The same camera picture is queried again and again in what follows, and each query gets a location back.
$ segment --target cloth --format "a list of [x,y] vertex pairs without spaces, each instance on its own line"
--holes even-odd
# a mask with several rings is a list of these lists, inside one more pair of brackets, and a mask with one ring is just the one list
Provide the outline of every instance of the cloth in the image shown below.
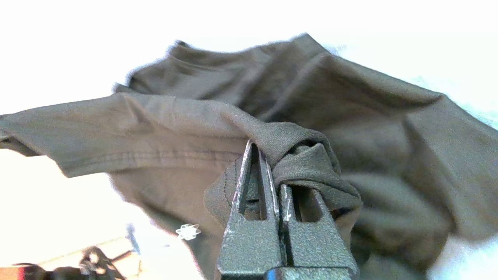
[[167,230],[200,224],[189,245],[209,279],[248,138],[276,181],[343,213],[363,279],[423,279],[450,232],[498,228],[497,131],[307,34],[230,54],[178,42],[115,94],[5,115],[0,131],[1,147],[47,155],[68,177],[109,173]]

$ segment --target white surface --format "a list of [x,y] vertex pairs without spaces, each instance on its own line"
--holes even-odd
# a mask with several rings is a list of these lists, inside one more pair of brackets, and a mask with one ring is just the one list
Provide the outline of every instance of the white surface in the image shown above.
[[[495,9],[480,1],[451,6],[434,1],[430,5],[424,1],[306,1],[295,6],[287,1],[237,2],[239,6],[223,2],[5,1],[0,4],[0,114],[107,96],[115,82],[124,83],[131,69],[160,59],[176,39],[213,51],[237,51],[306,31],[331,50],[335,46],[347,59],[447,93],[497,128],[498,43],[496,38],[483,37],[496,36],[498,24]],[[152,248],[161,243],[162,233],[145,226],[140,214],[128,214],[129,206],[101,174],[66,179],[46,158],[24,158],[8,151],[0,151],[0,163],[0,264],[54,244],[61,250],[76,246],[78,242],[70,236],[81,230],[81,223],[69,221],[63,227],[54,221],[80,218],[85,205],[94,205],[91,217],[108,213],[106,218],[116,220],[106,225],[109,236],[135,220],[143,225],[138,240],[144,248],[154,252]],[[81,202],[70,204],[64,197],[78,197]],[[34,215],[42,230],[42,225],[52,223],[51,234],[30,231],[13,218],[14,213]],[[454,260],[444,257],[431,278],[493,275],[497,244],[493,240],[476,248],[450,242],[445,254]],[[184,268],[178,263],[168,269],[181,273]]]

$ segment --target brown fabric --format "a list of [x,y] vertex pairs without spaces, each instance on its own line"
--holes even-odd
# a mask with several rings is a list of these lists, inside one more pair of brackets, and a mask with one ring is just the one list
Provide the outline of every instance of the brown fabric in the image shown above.
[[196,257],[209,277],[229,207],[211,217],[203,200],[225,198],[206,188],[247,138],[277,149],[258,133],[270,122],[327,137],[340,181],[363,201],[351,247],[364,279],[423,279],[450,232],[482,240],[498,231],[497,131],[444,94],[334,56],[306,34],[232,54],[179,42],[110,97],[3,116],[10,138],[0,146],[46,154],[69,177],[109,172],[168,230],[201,224],[208,238],[196,238]]

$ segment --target seam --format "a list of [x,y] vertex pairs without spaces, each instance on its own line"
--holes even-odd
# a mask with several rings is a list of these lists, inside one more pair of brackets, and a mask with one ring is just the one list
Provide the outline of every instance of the seam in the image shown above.
[[228,197],[227,197],[227,179],[228,179],[228,175],[227,175],[227,171],[226,170],[223,170],[223,176],[224,176],[223,192],[225,193],[225,199],[227,201],[227,204],[228,204],[228,206],[230,206],[230,201],[228,201]]
[[[79,159],[70,159],[70,160],[61,160],[60,163],[71,163],[75,161],[101,161],[101,160],[120,160],[123,157],[173,157],[173,154],[177,153],[201,153],[201,154],[216,154],[216,153],[222,153],[222,154],[233,154],[233,155],[240,155],[239,153],[236,152],[230,152],[230,151],[202,151],[202,150],[159,150],[159,151],[126,151],[126,152],[114,152],[114,153],[106,153],[102,155],[97,155],[93,157],[84,157],[84,158],[79,158]],[[109,158],[113,156],[119,156],[121,158]],[[178,155],[178,157],[182,158],[187,158],[186,156]]]
[[103,162],[113,162],[113,161],[120,161],[124,159],[159,159],[159,158],[176,158],[176,159],[198,159],[198,160],[204,160],[204,161],[212,161],[212,162],[217,162],[217,161],[222,161],[222,162],[233,162],[232,160],[227,160],[227,159],[208,159],[208,158],[202,158],[202,157],[195,157],[195,156],[130,156],[130,157],[122,157],[122,158],[112,158],[112,159],[106,159],[106,160],[98,160],[98,161],[92,161],[92,162],[85,162],[83,165],[91,165],[91,164],[97,164],[97,163],[103,163]]

